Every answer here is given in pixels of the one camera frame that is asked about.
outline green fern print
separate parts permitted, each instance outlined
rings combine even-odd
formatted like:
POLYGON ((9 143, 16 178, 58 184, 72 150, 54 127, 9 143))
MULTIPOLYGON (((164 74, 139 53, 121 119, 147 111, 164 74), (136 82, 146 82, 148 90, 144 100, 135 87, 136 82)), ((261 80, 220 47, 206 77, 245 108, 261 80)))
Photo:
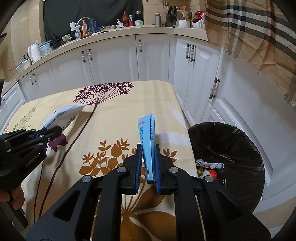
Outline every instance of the green fern print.
POLYGON ((12 129, 12 131, 27 129, 31 126, 31 125, 28 125, 27 123, 28 123, 29 119, 32 117, 33 112, 36 110, 36 107, 38 106, 38 104, 36 106, 34 106, 22 119, 20 119, 20 122, 15 125, 15 127, 12 129))

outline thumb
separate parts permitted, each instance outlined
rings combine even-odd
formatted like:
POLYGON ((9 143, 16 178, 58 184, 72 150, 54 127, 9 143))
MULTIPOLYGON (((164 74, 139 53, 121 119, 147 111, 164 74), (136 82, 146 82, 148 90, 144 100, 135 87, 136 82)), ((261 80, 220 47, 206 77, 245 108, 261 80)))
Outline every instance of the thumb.
POLYGON ((7 202, 10 200, 10 195, 4 189, 0 188, 0 202, 7 202))

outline plaid cloth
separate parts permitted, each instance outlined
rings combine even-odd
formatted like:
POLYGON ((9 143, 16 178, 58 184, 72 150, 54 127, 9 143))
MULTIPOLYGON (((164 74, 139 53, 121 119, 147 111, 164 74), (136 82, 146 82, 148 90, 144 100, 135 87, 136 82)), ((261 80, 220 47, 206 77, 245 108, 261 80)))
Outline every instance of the plaid cloth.
POLYGON ((296 34, 271 0, 207 0, 210 43, 253 65, 296 111, 296 34))

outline faucet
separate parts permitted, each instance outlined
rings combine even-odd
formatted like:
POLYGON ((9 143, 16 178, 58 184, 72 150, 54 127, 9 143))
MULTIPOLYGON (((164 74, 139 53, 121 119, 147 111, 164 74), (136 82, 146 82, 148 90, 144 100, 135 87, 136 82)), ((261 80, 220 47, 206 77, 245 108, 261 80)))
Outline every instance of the faucet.
POLYGON ((75 23, 75 26, 79 25, 79 23, 80 23, 81 20, 83 20, 83 19, 89 19, 89 20, 90 20, 90 22, 91 22, 90 32, 91 32, 91 33, 95 33, 95 32, 96 32, 96 29, 94 29, 94 22, 93 22, 93 20, 92 20, 91 18, 89 18, 89 17, 83 17, 83 18, 79 19, 78 22, 75 23))

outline cabinet handle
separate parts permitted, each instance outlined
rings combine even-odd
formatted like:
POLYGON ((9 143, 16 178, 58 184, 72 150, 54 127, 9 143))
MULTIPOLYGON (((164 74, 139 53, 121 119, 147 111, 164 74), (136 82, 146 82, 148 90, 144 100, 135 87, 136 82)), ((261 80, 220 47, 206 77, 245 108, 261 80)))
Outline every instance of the cabinet handle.
POLYGON ((188 53, 189 53, 189 46, 191 46, 191 44, 188 44, 187 43, 187 46, 186 46, 186 59, 188 59, 188 53))
POLYGON ((34 82, 32 81, 32 76, 29 76, 29 79, 30 79, 30 81, 31 81, 31 84, 33 85, 34 84, 34 82))
POLYGON ((215 98, 216 96, 214 96, 214 92, 216 90, 216 85, 217 85, 217 82, 220 82, 219 79, 215 78, 214 80, 214 83, 213 83, 213 86, 211 87, 211 92, 210 92, 210 99, 212 98, 215 98))
POLYGON ((195 59, 193 59, 193 57, 194 57, 194 48, 195 48, 195 51, 196 51, 196 46, 192 45, 191 46, 192 53, 190 52, 190 55, 191 55, 190 62, 195 61, 195 59))
POLYGON ((142 53, 142 40, 139 39, 139 48, 140 48, 140 53, 142 53))
POLYGON ((82 56, 82 59, 83 59, 83 62, 85 63, 86 60, 84 59, 84 55, 83 55, 84 51, 81 51, 81 56, 82 56))
POLYGON ((33 79, 35 80, 35 83, 37 83, 38 80, 36 80, 35 74, 33 74, 33 79))
POLYGON ((92 57, 91 57, 91 49, 89 49, 89 58, 92 61, 92 57))

